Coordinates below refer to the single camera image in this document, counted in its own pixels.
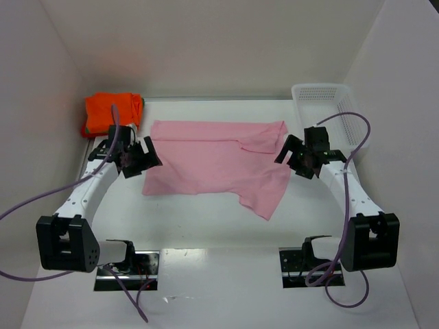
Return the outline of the pink t shirt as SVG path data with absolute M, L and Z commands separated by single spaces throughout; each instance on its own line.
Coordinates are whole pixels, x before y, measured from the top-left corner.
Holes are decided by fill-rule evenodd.
M 284 121 L 155 121 L 150 137 L 162 164 L 147 171 L 143 194 L 234 193 L 270 220 L 290 179 L 275 163 L 287 132 Z

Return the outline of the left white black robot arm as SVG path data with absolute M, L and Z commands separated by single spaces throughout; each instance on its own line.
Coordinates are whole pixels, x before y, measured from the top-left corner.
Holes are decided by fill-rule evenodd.
M 88 155 L 81 182 L 51 216 L 36 223 L 41 265 L 46 270 L 90 273 L 115 264 L 129 269 L 134 264 L 132 241 L 98 241 L 91 224 L 105 194 L 116 179 L 141 175 L 161 166 L 151 137 L 139 140 L 130 126 L 112 125 L 108 138 Z

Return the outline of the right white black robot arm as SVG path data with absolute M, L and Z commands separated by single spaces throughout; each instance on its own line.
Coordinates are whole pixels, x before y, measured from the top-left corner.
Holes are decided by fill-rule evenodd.
M 341 250 L 336 254 L 343 267 L 353 272 L 395 266 L 399 219 L 369 198 L 348 170 L 344 154 L 330 148 L 327 129 L 306 128 L 303 141 L 290 134 L 275 162 L 281 164 L 289 151 L 287 166 L 303 178 L 320 179 L 345 212 Z

